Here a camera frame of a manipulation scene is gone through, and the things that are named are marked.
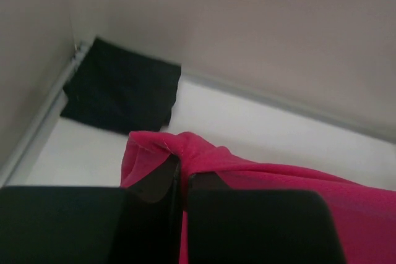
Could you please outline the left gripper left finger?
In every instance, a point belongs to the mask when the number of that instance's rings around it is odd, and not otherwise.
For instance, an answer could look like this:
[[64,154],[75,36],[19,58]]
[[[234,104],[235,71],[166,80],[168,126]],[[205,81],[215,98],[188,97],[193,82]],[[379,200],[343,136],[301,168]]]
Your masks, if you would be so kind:
[[2,263],[177,263],[179,159],[136,184],[1,189]]

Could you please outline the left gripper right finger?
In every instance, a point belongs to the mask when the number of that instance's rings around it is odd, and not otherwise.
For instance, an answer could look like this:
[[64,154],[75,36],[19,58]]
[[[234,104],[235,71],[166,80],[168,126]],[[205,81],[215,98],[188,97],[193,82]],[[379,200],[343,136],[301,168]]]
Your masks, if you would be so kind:
[[346,263],[330,210],[307,190],[232,189],[189,178],[189,263]]

